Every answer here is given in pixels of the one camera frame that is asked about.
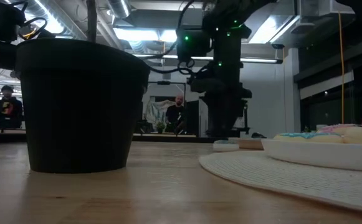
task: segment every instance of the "wooden table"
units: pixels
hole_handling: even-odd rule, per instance
[[[25,144],[0,144],[0,223],[362,223],[362,213],[218,178],[198,162],[211,148],[134,142],[125,169],[59,175],[30,172]]]

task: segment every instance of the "woven placemat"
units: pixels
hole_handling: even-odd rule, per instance
[[[361,171],[283,162],[265,152],[216,153],[199,161],[209,172],[243,185],[362,210]]]

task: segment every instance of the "flower pot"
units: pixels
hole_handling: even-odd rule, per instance
[[[87,173],[126,165],[149,67],[121,50],[69,39],[17,46],[31,169]]]

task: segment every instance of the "man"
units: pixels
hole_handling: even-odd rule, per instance
[[[23,114],[22,103],[12,96],[12,87],[5,85],[2,87],[1,92],[4,96],[1,99],[0,127],[20,128]]]
[[[178,95],[175,98],[175,105],[170,106],[166,112],[166,132],[174,132],[178,134],[185,125],[184,121],[184,107],[183,107],[183,95]]]

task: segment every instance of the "white plate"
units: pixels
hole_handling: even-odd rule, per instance
[[[263,139],[262,145],[267,155],[275,159],[313,166],[362,170],[362,144]]]

